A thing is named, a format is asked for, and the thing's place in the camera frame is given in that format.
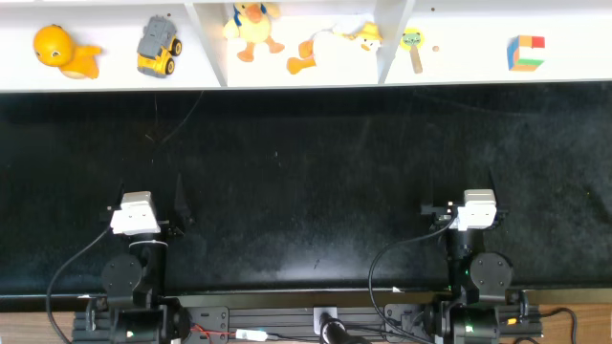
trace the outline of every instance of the yellow toy mallet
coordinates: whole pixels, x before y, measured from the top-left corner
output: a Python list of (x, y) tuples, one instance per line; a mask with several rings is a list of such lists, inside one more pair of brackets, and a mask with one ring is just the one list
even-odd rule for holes
[(419, 49), (423, 46), (423, 42), (425, 42), (423, 33), (415, 28), (406, 29), (402, 35), (402, 42), (400, 42), (400, 46), (410, 52), (412, 70), (415, 74), (423, 72), (423, 64), (419, 56)]

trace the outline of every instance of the toy truck wheel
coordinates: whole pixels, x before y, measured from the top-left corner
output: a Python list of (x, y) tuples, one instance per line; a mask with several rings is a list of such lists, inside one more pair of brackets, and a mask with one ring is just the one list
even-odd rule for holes
[(180, 40), (175, 39), (174, 42), (172, 42), (172, 49), (170, 50), (170, 53), (173, 56), (178, 56), (181, 54), (182, 51), (183, 51), (183, 43)]
[(174, 73), (174, 60), (172, 59), (172, 57), (170, 57), (165, 63), (165, 74), (171, 75), (172, 73)]

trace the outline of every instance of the plush duck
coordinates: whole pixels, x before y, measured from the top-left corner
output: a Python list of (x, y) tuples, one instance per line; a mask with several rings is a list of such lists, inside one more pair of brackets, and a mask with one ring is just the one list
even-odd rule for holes
[(383, 38), (372, 22), (363, 25), (355, 34), (338, 34), (332, 31), (317, 32), (313, 39), (299, 45), (299, 57), (287, 61), (292, 75), (308, 67), (325, 66), (332, 70), (347, 65), (355, 54), (373, 54), (381, 46)]
[(79, 46), (58, 25), (42, 28), (34, 37), (34, 51), (38, 60), (59, 70), (69, 78), (97, 78), (98, 65), (94, 56), (100, 47)]
[(280, 15), (278, 6), (270, 3), (235, 3), (234, 16), (223, 29), (223, 36), (227, 39), (240, 37), (247, 41), (247, 49), (238, 53), (238, 58), (245, 62), (252, 62), (255, 44), (266, 42), (270, 53), (277, 54), (285, 46), (274, 42), (270, 37), (272, 23), (267, 14), (273, 18)]

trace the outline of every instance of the black tabletop surface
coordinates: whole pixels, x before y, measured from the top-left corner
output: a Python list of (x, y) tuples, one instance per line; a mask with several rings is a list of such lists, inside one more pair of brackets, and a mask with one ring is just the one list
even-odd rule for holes
[[(386, 244), (427, 233), (418, 204), (496, 178), (486, 234), (520, 287), (612, 283), (609, 83), (0, 96), (0, 294), (43, 293), (102, 230), (121, 182), (197, 220), (169, 244), (172, 292), (364, 288)], [(56, 292), (101, 290), (108, 236)], [(447, 283), (444, 246), (389, 252), (375, 285)]]

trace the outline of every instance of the wooden surface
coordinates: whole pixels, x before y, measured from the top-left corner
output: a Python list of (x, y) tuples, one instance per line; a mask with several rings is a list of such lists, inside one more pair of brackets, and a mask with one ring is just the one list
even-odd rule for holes
[[(541, 312), (550, 312), (558, 306), (541, 306)], [(579, 344), (612, 343), (612, 305), (565, 305), (573, 310), (578, 317)], [(71, 312), (54, 313), (59, 327), (70, 337), (74, 314)], [(544, 337), (535, 338), (540, 344), (570, 344), (572, 320), (567, 313), (544, 318)], [(0, 313), (0, 344), (12, 343), (61, 343), (54, 333), (47, 314), (34, 313)], [(502, 343), (513, 343), (505, 339)]]

